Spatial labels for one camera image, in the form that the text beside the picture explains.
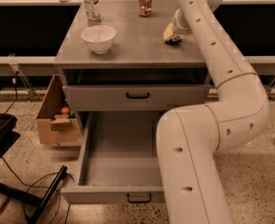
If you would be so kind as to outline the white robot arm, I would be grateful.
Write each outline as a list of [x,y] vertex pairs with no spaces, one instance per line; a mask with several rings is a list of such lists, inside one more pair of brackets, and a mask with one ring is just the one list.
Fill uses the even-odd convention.
[[270,107],[259,76],[214,16],[222,0],[177,0],[172,23],[190,30],[218,93],[215,103],[176,107],[159,120],[158,165],[171,224],[233,224],[213,154],[253,140]]

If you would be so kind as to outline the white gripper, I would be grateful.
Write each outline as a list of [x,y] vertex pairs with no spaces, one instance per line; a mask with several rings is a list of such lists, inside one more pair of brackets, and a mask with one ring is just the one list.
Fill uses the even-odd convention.
[[163,33],[164,42],[169,38],[175,38],[177,35],[191,35],[191,28],[186,21],[181,9],[177,9],[173,15],[172,23],[169,23]]

